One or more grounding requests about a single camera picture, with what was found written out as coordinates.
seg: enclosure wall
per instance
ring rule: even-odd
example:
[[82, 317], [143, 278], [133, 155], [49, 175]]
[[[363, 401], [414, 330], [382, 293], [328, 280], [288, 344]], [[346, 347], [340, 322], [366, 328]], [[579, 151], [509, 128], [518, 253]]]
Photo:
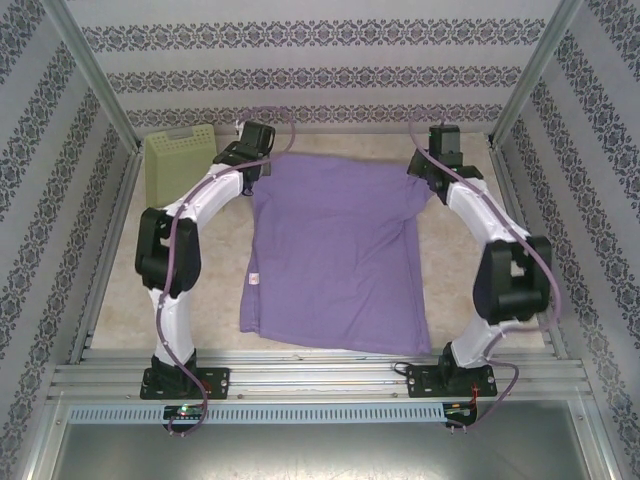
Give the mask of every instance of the enclosure wall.
[[0, 478], [77, 333], [129, 152], [42, 5], [0, 2]]
[[528, 227], [553, 242], [563, 337], [628, 478], [640, 476], [638, 38], [640, 2], [585, 2], [502, 145]]
[[[278, 105], [302, 132], [489, 132], [558, 0], [72, 0], [139, 133]], [[266, 121], [273, 122], [269, 116]]]

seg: purple t-shirt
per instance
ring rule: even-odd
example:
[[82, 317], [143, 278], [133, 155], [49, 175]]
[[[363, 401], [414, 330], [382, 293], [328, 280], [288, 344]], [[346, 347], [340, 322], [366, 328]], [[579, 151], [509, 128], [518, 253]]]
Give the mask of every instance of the purple t-shirt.
[[307, 347], [430, 351], [406, 166], [286, 155], [254, 185], [240, 330]]

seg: purple cable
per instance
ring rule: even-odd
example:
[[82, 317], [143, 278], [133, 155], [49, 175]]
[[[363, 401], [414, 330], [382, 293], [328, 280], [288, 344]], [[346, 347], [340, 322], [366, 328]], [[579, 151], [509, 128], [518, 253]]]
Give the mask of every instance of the purple cable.
[[414, 112], [414, 114], [409, 119], [409, 135], [411, 135], [411, 139], [413, 140], [413, 143], [415, 144], [418, 151], [432, 164], [434, 164], [440, 170], [444, 171], [445, 173], [447, 173], [448, 175], [456, 179], [458, 182], [461, 182], [464, 186], [469, 188], [469, 190], [471, 190], [473, 193], [478, 195], [485, 202], [485, 204], [489, 207], [489, 209], [493, 212], [493, 214], [498, 218], [498, 221], [500, 222], [500, 224], [511, 234], [513, 238], [517, 240], [517, 242], [520, 245], [522, 245], [522, 247], [527, 251], [527, 253], [529, 253], [529, 255], [531, 255], [531, 257], [540, 266], [544, 274], [549, 279], [549, 284], [551, 285], [551, 289], [553, 290], [553, 298], [555, 300], [553, 314], [546, 325], [540, 325], [538, 327], [511, 327], [511, 328], [506, 327], [503, 330], [503, 335], [499, 337], [495, 337], [489, 343], [489, 345], [487, 345], [487, 348], [484, 349], [484, 352], [482, 352], [482, 355], [487, 359], [487, 363], [489, 365], [492, 365], [494, 367], [513, 368], [514, 374], [513, 374], [513, 378], [511, 379], [511, 382], [509, 382], [509, 385], [507, 386], [507, 388], [504, 389], [504, 391], [502, 392], [502, 394], [500, 394], [500, 396], [494, 402], [494, 404], [491, 407], [489, 407], [489, 409], [484, 413], [484, 415], [482, 415], [479, 419], [477, 419], [472, 425], [470, 425], [469, 427], [466, 427], [460, 422], [456, 422], [455, 420], [448, 421], [449, 423], [458, 424], [458, 426], [463, 426], [466, 431], [466, 430], [475, 428], [482, 420], [487, 418], [491, 413], [495, 411], [495, 409], [500, 405], [500, 403], [502, 403], [502, 401], [507, 397], [507, 395], [511, 393], [511, 390], [513, 390], [513, 387], [515, 386], [520, 376], [520, 369], [518, 368], [517, 365], [513, 363], [508, 363], [508, 362], [499, 362], [496, 360], [490, 360], [488, 357], [489, 357], [489, 354], [491, 353], [491, 350], [493, 349], [493, 347], [496, 346], [496, 344], [500, 340], [502, 340], [504, 335], [507, 333], [510, 333], [510, 332], [527, 333], [527, 332], [537, 332], [537, 331], [548, 331], [551, 328], [553, 328], [555, 325], [557, 325], [560, 320], [560, 310], [561, 310], [560, 288], [558, 287], [558, 282], [553, 276], [551, 269], [547, 266], [547, 264], [544, 262], [542, 257], [540, 257], [540, 255], [531, 247], [531, 245], [529, 245], [526, 242], [524, 238], [518, 235], [515, 232], [515, 230], [511, 228], [511, 226], [509, 225], [509, 221], [502, 215], [498, 207], [491, 201], [491, 199], [482, 190], [480, 190], [478, 187], [473, 185], [471, 182], [468, 182], [467, 180], [465, 180], [457, 172], [451, 170], [449, 167], [447, 167], [446, 165], [444, 165], [443, 163], [439, 162], [438, 160], [433, 158], [431, 155], [429, 155], [429, 152], [427, 152], [422, 147], [422, 145], [420, 145], [416, 132], [413, 129], [413, 124], [418, 113], [420, 112], [419, 111]]
[[[204, 187], [206, 187], [207, 185], [215, 181], [217, 178], [220, 178], [229, 172], [242, 170], [244, 168], [249, 168], [249, 167], [257, 167], [259, 165], [265, 165], [267, 163], [273, 162], [274, 160], [277, 160], [282, 155], [288, 153], [289, 150], [291, 150], [291, 147], [293, 146], [293, 142], [296, 139], [296, 127], [293, 122], [293, 116], [291, 115], [291, 113], [282, 107], [257, 107], [257, 108], [251, 109], [250, 111], [255, 111], [255, 110], [271, 110], [276, 112], [283, 112], [285, 114], [285, 117], [288, 117], [289, 124], [291, 125], [291, 139], [289, 140], [289, 144], [285, 147], [285, 149], [282, 152], [276, 154], [274, 157], [266, 158], [264, 160], [256, 160], [255, 162], [244, 163], [242, 165], [238, 165], [235, 167], [225, 168], [222, 171], [216, 173], [215, 175], [205, 178], [193, 188], [193, 190], [189, 193], [189, 195], [187, 195], [187, 197], [182, 202], [182, 205], [180, 205], [180, 207], [176, 211], [173, 217], [173, 221], [171, 222], [171, 233], [169, 234], [169, 262], [167, 267], [167, 278], [165, 280], [164, 290], [160, 294], [160, 298], [158, 300], [158, 310], [156, 311], [156, 331], [158, 332], [158, 338], [160, 339], [160, 342], [162, 343], [164, 350], [167, 352], [167, 355], [169, 355], [169, 358], [171, 358], [171, 360], [173, 360], [173, 363], [175, 363], [176, 366], [180, 370], [182, 370], [182, 372], [193, 383], [196, 384], [196, 386], [200, 390], [200, 393], [202, 394], [202, 413], [200, 415], [200, 419], [196, 424], [194, 424], [191, 428], [189, 428], [189, 430], [185, 432], [181, 432], [180, 437], [186, 437], [187, 435], [192, 434], [202, 426], [202, 424], [204, 423], [207, 417], [207, 412], [209, 410], [209, 403], [207, 399], [207, 390], [205, 389], [204, 385], [202, 384], [202, 382], [200, 382], [200, 380], [198, 380], [198, 378], [193, 373], [189, 371], [189, 369], [178, 359], [178, 357], [176, 357], [176, 355], [173, 353], [173, 350], [171, 350], [171, 347], [169, 347], [169, 342], [167, 342], [167, 339], [164, 336], [164, 332], [162, 331], [162, 309], [164, 308], [164, 303], [166, 301], [167, 295], [169, 295], [169, 291], [171, 290], [171, 282], [173, 280], [173, 269], [174, 269], [175, 254], [176, 254], [175, 242], [176, 242], [176, 231], [178, 228], [178, 221], [180, 220], [180, 215], [182, 215], [182, 213], [185, 211], [189, 202], [191, 202], [191, 200], [195, 198], [195, 196], [200, 192], [200, 190], [202, 190]], [[176, 433], [172, 428], [174, 420], [175, 420], [175, 417], [172, 417], [171, 419], [169, 419], [169, 424], [167, 425], [167, 429], [169, 430], [170, 435], [174, 435]]]

